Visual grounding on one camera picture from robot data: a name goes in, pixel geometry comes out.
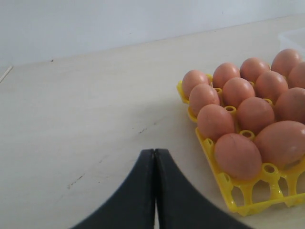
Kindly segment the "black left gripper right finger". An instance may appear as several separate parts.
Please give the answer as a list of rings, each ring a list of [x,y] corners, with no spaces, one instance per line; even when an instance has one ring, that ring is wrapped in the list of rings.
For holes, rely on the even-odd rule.
[[[183,175],[167,149],[155,149],[155,195],[161,229],[246,229]]]

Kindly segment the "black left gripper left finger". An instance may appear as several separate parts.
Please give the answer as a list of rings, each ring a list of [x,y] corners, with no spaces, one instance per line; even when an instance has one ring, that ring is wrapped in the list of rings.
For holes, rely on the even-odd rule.
[[[140,152],[114,194],[74,229],[153,229],[155,219],[154,150]]]

